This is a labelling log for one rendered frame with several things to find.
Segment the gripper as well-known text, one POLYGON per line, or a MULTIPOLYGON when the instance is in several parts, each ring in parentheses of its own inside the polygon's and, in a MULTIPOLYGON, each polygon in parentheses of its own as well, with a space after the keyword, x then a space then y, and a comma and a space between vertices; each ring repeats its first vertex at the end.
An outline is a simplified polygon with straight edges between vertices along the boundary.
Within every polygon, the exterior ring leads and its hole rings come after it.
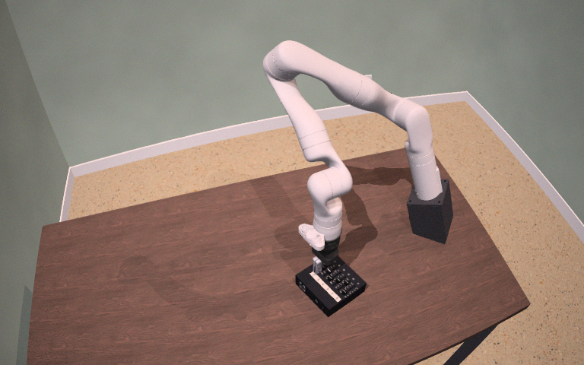
POLYGON ((301 224, 298 232, 311 245, 312 252, 316 255, 313 258, 313 272, 316 275, 322 271, 322 263, 330 265, 338 260, 341 222, 335 227, 325 228, 320 227, 313 218, 312 226, 301 224))

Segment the black lighting desk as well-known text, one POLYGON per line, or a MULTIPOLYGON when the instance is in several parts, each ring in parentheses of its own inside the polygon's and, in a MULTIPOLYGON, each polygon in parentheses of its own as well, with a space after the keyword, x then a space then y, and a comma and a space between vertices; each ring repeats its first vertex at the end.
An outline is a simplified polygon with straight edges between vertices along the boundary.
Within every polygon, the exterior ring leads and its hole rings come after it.
POLYGON ((329 317, 365 291, 367 283, 340 257, 322 271, 313 264, 295 275, 296 285, 329 317), (344 290, 345 289, 345 290, 344 290))

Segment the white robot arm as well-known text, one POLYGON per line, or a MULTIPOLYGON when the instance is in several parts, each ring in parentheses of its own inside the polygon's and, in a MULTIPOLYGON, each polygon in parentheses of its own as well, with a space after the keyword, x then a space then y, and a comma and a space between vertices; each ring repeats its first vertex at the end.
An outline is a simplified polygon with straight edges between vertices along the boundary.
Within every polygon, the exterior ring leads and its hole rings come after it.
POLYGON ((341 222, 339 196, 351 191, 353 181, 333 148, 319 114, 300 94, 295 80, 299 74, 324 82, 340 101, 378 113, 404 129, 408 133, 405 150, 416 196, 426 201, 443 192, 433 151, 430 117, 424 107, 389 93, 368 77, 292 40, 273 48, 262 65, 292 122, 305 159, 322 161, 329 167, 314 173, 307 181, 314 220, 320 227, 335 227, 341 222))

